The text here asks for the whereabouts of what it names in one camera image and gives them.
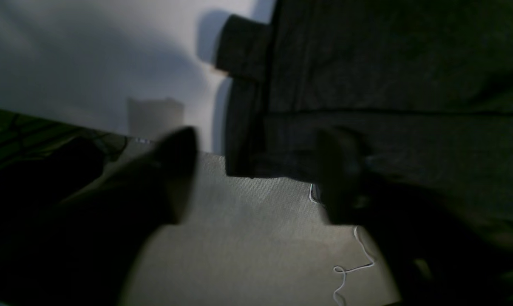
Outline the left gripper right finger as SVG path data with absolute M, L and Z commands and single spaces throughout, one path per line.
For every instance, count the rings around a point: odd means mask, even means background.
M 513 222 L 372 171 L 355 133 L 316 136 L 320 198 L 334 225 L 364 228 L 401 306 L 513 306 Z

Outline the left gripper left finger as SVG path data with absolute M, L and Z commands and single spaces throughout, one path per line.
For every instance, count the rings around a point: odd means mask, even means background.
M 114 306 L 140 248 L 186 208 L 197 135 L 185 127 L 99 186 L 105 155 L 78 138 L 0 170 L 0 302 Z

